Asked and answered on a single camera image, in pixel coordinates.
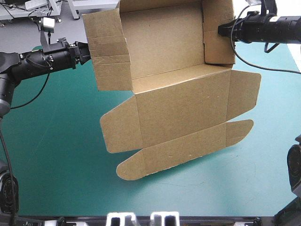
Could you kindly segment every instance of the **cardboard side panel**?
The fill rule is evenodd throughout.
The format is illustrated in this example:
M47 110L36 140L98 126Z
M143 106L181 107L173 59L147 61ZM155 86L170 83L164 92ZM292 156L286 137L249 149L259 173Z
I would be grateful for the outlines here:
M196 1L200 0L121 0L120 11L121 13L141 11L151 8L169 7Z
M136 97L131 97L100 119L103 137L110 153L142 148Z
M230 40L217 33L219 25L234 19L232 0L203 0L205 62L208 64L234 64L235 57Z
M231 71L227 121L256 106L261 75Z
M230 70L231 68L228 67L206 64L192 66L171 72L133 79L133 91L135 94L139 94Z
M119 9L83 15L98 89L132 90Z
M145 148L117 167L125 180L136 180L234 145L249 133L251 120L223 123L172 141Z
M205 62L200 2L125 13L121 21L132 79Z
M136 95L143 147L226 121L230 71Z

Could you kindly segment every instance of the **wire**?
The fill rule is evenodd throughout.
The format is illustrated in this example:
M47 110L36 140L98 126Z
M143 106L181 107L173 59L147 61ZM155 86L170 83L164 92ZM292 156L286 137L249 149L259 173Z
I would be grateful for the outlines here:
M11 15L11 13L9 12L9 10L4 5L2 5L2 6L8 12L8 14L11 16L12 19L16 19L15 17L13 17L13 15Z
M275 68L268 68L268 67L261 67L261 66L258 66L258 65L254 65L246 60L244 60L235 50L235 46L234 46L234 42L233 42L233 31L234 31L234 28L235 26L237 25L241 15L243 14L243 12L249 8L250 6L247 6L245 7L239 14L239 16L237 17L233 27L232 27L232 30L231 30L231 37L230 37L230 41L231 41L231 47L233 49L233 52L234 54L238 57L238 59L240 59L242 62L244 62L245 64L251 66L251 67L256 67L256 68L259 68L259 69L262 69L262 70L266 70L266 71L274 71L274 72L288 72L288 73L296 73L296 74L301 74L301 72L299 71L292 71L292 70L285 70L285 69L275 69Z
M17 109L17 108L20 108L20 107L24 107L24 106L30 104L35 99L37 99L39 97L39 95L43 92L43 90L44 90L44 88L45 88L45 86L46 86L46 84L47 84L47 82L49 80L49 76L50 76L50 72L48 73L47 78L46 78L46 80L44 82L44 85L42 86L41 90L39 91L39 93L33 99L31 99L30 101L26 102L25 104L22 104L22 105L19 105L19 106L16 106L16 107L12 107L11 109Z
M13 194L13 209L12 209L12 214L11 214L11 218L10 218L10 222L9 225L14 225L14 219L15 219L15 215L16 215L16 193L15 193L15 187L14 187L14 175L13 175L13 170L12 170L12 166L11 166L11 161L10 161L10 157L8 154L8 149L6 147L5 141L4 141L4 137L2 134L2 129L0 126L0 139L1 139L1 143L4 149L4 153L5 153L5 157L7 159L8 162L8 169L9 169L9 173L10 173L10 182L11 182L11 190L12 190L12 194Z
M0 2L0 5L6 6L6 7L9 7L9 8L17 8L17 9L21 9L21 10L30 12L30 10L27 10L27 9L25 9L25 8L21 8L21 7L18 7L18 6L10 6L10 5L8 5L8 4L6 4L6 3L3 3L3 2Z

